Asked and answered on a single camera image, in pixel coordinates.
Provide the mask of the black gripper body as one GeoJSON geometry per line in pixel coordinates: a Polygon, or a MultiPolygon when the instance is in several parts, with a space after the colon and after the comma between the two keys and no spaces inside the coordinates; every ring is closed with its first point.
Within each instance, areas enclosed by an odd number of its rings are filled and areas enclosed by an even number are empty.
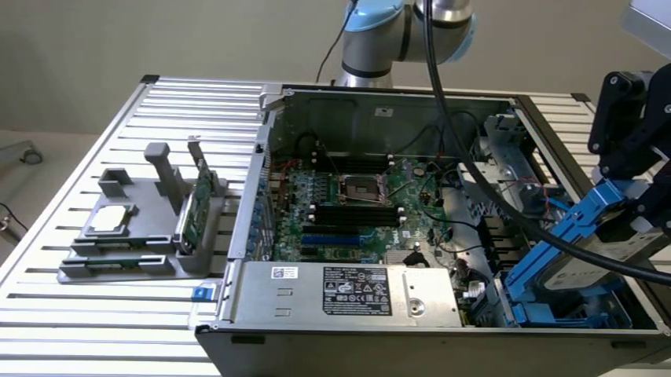
{"type": "MultiPolygon", "coordinates": [[[[588,142],[601,157],[600,176],[630,181],[664,158],[670,157],[670,66],[658,71],[613,71],[605,77],[588,142]]],[[[670,164],[654,175],[637,199],[628,199],[622,212],[601,224],[600,232],[633,232],[630,223],[642,217],[656,228],[670,231],[670,164]]]]}

